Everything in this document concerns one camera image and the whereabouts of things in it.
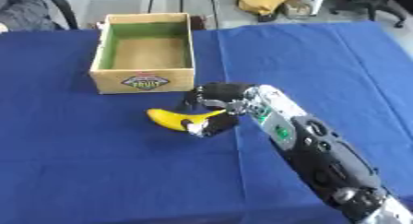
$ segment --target blue table cover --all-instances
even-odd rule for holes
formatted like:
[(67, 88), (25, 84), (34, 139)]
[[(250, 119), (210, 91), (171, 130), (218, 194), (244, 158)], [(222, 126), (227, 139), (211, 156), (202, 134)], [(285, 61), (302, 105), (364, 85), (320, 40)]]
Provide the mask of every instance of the blue table cover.
[[(99, 95), (93, 30), (0, 35), (0, 223), (347, 223), (251, 119), (207, 139), (153, 124), (182, 93)], [(281, 88), (413, 207), (413, 64), (374, 23), (195, 31), (196, 82)]]

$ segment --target person's arm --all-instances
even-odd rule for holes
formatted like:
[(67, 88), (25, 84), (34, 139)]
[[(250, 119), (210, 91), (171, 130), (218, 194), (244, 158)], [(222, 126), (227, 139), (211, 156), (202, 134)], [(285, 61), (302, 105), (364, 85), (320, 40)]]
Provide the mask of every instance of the person's arm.
[(0, 10), (0, 23), (9, 30), (41, 29), (48, 16), (43, 0), (7, 0), (6, 8)]
[(0, 23), (0, 34), (2, 32), (7, 32), (7, 31), (8, 31), (8, 28), (6, 27), (6, 25), (3, 23)]

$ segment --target floor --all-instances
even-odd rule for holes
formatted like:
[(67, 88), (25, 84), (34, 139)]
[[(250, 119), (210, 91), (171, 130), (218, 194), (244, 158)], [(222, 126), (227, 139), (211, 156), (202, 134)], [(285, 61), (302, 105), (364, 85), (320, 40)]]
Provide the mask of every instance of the floor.
[[(104, 20), (106, 14), (123, 13), (147, 13), (149, 0), (68, 0), (74, 9), (81, 27), (89, 23)], [(218, 22), (221, 28), (235, 28), (243, 25), (258, 24), (254, 16), (242, 12), (235, 5), (235, 0), (217, 0)], [(298, 22), (342, 22), (357, 21), (366, 18), (363, 12), (341, 12), (339, 15), (331, 15), (328, 8), (331, 0), (325, 0), (322, 9), (316, 17), (305, 20), (290, 20), (279, 16), (276, 23)], [(392, 6), (402, 9), (397, 3)], [(57, 9), (51, 5), (52, 17), (61, 24), (63, 17)], [(155, 0), (153, 12), (178, 12), (179, 0)], [(200, 15), (206, 19), (206, 27), (215, 28), (213, 10), (210, 0), (184, 0), (184, 11), (191, 15)], [(383, 29), (389, 33), (405, 50), (413, 57), (413, 16), (408, 15), (406, 25), (402, 29), (395, 29), (395, 18), (385, 13), (379, 13), (377, 21)]]

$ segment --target yellow bag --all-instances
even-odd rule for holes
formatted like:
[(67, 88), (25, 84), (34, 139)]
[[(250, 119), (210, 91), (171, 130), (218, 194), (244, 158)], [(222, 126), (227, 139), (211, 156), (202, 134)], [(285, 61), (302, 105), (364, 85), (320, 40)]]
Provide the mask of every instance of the yellow bag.
[(239, 0), (238, 7), (241, 10), (259, 14), (270, 15), (287, 0)]

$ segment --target person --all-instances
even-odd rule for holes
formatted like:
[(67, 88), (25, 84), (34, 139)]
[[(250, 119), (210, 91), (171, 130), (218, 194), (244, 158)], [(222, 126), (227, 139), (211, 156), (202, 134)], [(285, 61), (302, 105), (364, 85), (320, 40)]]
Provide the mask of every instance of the person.
[(44, 0), (0, 0), (0, 32), (55, 29)]

